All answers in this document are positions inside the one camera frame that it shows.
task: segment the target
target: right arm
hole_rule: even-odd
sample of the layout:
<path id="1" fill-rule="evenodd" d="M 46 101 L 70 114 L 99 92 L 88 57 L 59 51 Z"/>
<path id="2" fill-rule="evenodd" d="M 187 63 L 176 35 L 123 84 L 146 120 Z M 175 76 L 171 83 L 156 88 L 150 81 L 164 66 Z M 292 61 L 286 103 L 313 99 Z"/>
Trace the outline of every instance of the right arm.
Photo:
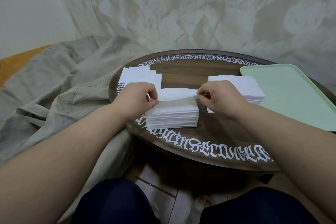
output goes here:
<path id="1" fill-rule="evenodd" d="M 335 134 L 250 104 L 229 81 L 205 83 L 197 94 L 212 111 L 251 133 L 297 187 L 336 221 Z"/>

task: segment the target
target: forearm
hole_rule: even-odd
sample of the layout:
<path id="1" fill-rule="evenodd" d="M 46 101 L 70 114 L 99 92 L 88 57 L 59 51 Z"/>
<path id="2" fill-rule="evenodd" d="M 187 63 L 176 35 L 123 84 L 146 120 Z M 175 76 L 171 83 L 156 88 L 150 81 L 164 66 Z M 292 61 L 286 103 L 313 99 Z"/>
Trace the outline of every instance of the forearm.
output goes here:
<path id="1" fill-rule="evenodd" d="M 336 135 L 250 104 L 235 119 L 281 170 L 336 220 Z"/>
<path id="2" fill-rule="evenodd" d="M 101 107 L 8 162 L 0 169 L 0 222 L 56 222 L 125 122 L 113 104 Z"/>

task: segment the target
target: stack of white paper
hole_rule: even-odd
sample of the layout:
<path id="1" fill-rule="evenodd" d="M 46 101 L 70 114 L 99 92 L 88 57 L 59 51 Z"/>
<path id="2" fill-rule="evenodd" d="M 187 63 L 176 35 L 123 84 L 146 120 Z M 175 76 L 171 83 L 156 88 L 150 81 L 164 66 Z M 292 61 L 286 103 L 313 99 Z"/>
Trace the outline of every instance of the stack of white paper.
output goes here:
<path id="1" fill-rule="evenodd" d="M 148 129 L 196 127 L 199 110 L 193 89 L 157 90 L 159 103 L 146 112 Z"/>
<path id="2" fill-rule="evenodd" d="M 155 88 L 161 89 L 162 74 L 157 74 L 156 70 L 150 70 L 149 66 L 123 68 L 118 83 L 124 83 L 125 86 L 130 82 L 148 82 L 155 85 Z"/>
<path id="3" fill-rule="evenodd" d="M 209 76 L 209 81 L 230 81 L 240 94 L 252 104 L 260 105 L 265 98 L 265 94 L 258 86 L 257 81 L 251 76 L 217 75 Z"/>

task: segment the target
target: table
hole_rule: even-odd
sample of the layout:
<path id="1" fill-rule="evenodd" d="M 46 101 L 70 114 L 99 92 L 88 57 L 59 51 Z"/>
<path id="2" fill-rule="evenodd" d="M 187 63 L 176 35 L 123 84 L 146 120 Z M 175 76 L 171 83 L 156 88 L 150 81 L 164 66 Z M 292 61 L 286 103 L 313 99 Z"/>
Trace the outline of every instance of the table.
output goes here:
<path id="1" fill-rule="evenodd" d="M 162 88 L 198 89 L 209 75 L 240 75 L 242 66 L 269 65 L 274 62 L 243 54 L 214 50 L 174 50 L 153 53 L 125 65 L 150 65 L 162 73 Z M 111 79 L 108 94 L 112 102 L 124 85 L 118 84 L 122 69 Z M 336 104 L 336 96 L 312 80 Z M 233 121 L 208 113 L 197 99 L 197 128 L 146 130 L 145 116 L 126 126 L 149 145 L 198 162 L 247 171 L 276 172 L 278 166 L 256 140 Z"/>

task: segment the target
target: person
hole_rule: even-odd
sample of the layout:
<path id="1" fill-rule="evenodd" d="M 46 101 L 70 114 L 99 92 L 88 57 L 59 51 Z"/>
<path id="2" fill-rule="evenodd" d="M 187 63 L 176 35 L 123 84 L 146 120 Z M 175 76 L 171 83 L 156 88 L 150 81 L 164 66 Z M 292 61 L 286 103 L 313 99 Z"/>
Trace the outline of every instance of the person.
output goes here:
<path id="1" fill-rule="evenodd" d="M 336 135 L 250 104 L 228 81 L 205 83 L 197 94 L 204 105 L 252 134 L 296 186 L 336 221 Z M 130 83 L 113 103 L 7 162 L 0 169 L 0 223 L 56 223 L 111 138 L 154 107 L 157 98 L 153 84 Z M 205 208 L 200 219 L 204 224 L 233 222 L 317 223 L 296 199 L 270 188 Z M 159 220 L 141 189 L 117 178 L 85 194 L 72 223 Z"/>

